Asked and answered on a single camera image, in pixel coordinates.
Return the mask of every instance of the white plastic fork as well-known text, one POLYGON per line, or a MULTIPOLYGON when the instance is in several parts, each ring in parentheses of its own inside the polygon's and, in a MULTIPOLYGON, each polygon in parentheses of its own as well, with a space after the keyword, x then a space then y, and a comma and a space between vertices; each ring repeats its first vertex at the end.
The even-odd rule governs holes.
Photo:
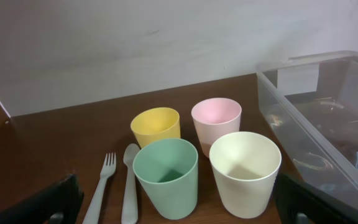
POLYGON ((93 194, 91 204, 86 212, 83 224, 97 224, 99 220, 100 208, 102 206, 104 188, 106 186, 107 179, 116 171, 116 154, 107 153, 104 159, 102 171, 100 172, 100 180, 96 191, 93 194))

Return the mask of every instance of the plastic container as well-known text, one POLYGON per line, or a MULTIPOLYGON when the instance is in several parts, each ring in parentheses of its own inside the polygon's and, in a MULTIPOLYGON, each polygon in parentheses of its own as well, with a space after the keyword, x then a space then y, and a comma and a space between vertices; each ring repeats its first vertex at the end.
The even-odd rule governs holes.
POLYGON ((358 209, 358 53, 258 66, 259 110, 303 180, 358 209))

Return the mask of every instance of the cup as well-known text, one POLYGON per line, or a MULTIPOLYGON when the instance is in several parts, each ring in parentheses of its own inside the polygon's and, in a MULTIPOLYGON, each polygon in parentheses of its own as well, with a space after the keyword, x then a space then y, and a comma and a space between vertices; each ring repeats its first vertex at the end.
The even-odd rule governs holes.
POLYGON ((198 153, 190 142, 183 139, 155 141, 138 152, 133 168, 164 218, 184 218, 196 207, 198 153))
POLYGON ((225 134, 240 130, 241 106, 227 98, 211 98, 191 110, 198 140, 206 157, 213 142, 225 134))
POLYGON ((277 145, 260 134, 231 133, 215 141, 209 159, 224 207, 240 218, 262 214, 282 160, 277 145))
POLYGON ((141 148, 166 138, 180 138, 179 113, 171 108, 153 108, 138 114, 131 122, 141 148))

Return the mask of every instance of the brown table surface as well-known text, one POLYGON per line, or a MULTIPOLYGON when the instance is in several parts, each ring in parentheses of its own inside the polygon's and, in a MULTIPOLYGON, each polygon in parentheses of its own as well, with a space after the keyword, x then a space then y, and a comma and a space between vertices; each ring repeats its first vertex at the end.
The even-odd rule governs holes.
MULTIPOLYGON (((282 149, 259 112, 255 74, 18 116, 0 127, 0 212, 74 173, 85 193, 77 219, 82 223, 104 157, 107 152, 116 152, 117 170, 107 183, 99 223, 120 223, 127 172, 122 158, 127 145, 136 142, 130 122, 144 110, 165 106, 179 112, 181 136, 193 143, 200 154, 198 204, 182 220, 164 219, 137 183, 138 223, 280 223, 272 199, 261 216, 249 220, 237 218, 223 207, 190 114, 197 102, 212 97, 239 102, 241 131, 263 134, 282 149)), ((282 152, 280 172, 296 174, 282 152)))

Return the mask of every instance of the pink cup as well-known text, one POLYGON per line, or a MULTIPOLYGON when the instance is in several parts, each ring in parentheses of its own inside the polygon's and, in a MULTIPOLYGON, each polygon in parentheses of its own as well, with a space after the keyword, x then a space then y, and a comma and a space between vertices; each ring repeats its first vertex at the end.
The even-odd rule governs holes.
POLYGON ((218 138, 240 130, 241 106, 227 98, 211 98, 197 103, 191 116, 203 153, 209 158, 209 149, 218 138))

